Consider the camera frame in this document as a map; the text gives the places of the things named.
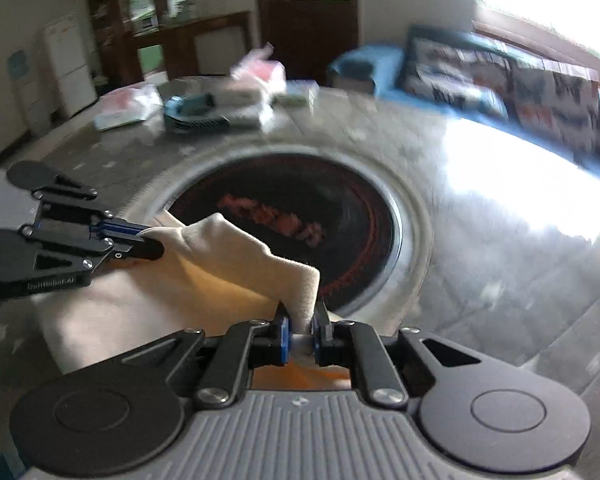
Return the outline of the butterfly pillow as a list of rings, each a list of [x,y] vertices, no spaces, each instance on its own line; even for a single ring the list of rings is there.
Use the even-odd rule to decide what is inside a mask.
[[[404,79],[408,93],[459,110],[508,119],[506,101],[513,92],[513,70],[507,58],[425,38],[414,40],[413,54]]]
[[[512,65],[519,122],[576,152],[594,151],[600,114],[596,70],[540,58]]]

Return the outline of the white flat box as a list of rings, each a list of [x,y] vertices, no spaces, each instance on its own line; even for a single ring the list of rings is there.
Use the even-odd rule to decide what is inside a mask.
[[[260,128],[273,118],[268,92],[258,88],[227,88],[213,93],[214,111],[235,128]]]

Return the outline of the dark wooden cabinet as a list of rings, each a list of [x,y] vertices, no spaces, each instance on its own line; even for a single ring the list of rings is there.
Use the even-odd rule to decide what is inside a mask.
[[[195,18],[193,3],[181,0],[87,0],[102,76],[111,88],[144,79],[140,51],[161,50],[161,66],[171,79],[197,75],[196,40],[237,28],[246,48],[254,46],[250,13],[239,11]]]

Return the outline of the butterfly pillow left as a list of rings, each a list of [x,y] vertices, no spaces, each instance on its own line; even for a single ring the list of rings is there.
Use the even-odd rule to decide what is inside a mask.
[[[413,54],[404,79],[408,93],[459,110],[508,119],[506,101],[513,92],[513,70],[507,58],[425,38],[414,40]]]

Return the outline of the cream sweatshirt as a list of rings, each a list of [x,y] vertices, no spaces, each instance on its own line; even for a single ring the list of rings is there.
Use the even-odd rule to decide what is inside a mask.
[[[145,236],[164,254],[155,261],[108,263],[91,284],[35,298],[54,361],[64,373],[138,348],[184,328],[221,336],[279,304],[295,335],[308,333],[320,272],[274,255],[222,214],[186,226],[167,212]]]

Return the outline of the white refrigerator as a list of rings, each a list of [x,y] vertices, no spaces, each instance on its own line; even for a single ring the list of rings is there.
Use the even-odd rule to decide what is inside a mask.
[[[76,14],[48,23],[42,39],[56,84],[59,109],[65,118],[71,118],[97,101]]]

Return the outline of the butterfly pillow right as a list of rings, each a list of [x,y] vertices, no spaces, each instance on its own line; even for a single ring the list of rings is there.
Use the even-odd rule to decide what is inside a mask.
[[[519,122],[576,152],[594,151],[600,114],[596,70],[540,58],[512,65]]]

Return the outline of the soft tissue pack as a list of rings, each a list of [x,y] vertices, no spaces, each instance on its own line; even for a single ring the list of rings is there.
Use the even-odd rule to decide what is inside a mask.
[[[154,84],[132,84],[112,90],[99,99],[93,124],[98,131],[138,124],[154,116],[161,107],[162,99]]]

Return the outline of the round black induction cooktop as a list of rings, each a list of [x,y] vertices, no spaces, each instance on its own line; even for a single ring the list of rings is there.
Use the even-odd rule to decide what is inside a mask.
[[[361,171],[317,155],[250,156],[214,167],[171,200],[184,224],[212,214],[279,257],[320,272],[332,312],[358,310],[398,260],[402,226],[391,197]]]

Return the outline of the tissue box pink white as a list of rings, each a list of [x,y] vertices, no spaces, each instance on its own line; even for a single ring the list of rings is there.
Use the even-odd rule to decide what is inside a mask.
[[[268,93],[286,90],[286,70],[283,63],[272,60],[272,44],[250,50],[230,69],[230,76],[236,81],[258,84]]]

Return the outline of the dark wooden door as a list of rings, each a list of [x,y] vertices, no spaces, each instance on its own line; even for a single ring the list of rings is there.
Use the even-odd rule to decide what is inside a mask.
[[[328,84],[328,66],[358,46],[358,0],[258,0],[262,41],[289,79]]]

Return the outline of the small green packet stack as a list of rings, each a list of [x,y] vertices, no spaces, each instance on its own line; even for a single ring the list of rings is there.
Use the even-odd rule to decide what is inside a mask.
[[[273,102],[284,107],[311,108],[320,91],[320,85],[314,80],[288,80],[283,92],[273,96]]]

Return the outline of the blue sofa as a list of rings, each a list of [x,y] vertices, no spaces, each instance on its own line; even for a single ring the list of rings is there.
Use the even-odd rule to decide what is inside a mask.
[[[413,25],[404,46],[366,44],[328,66],[330,85],[466,118],[600,176],[600,77],[471,32]]]

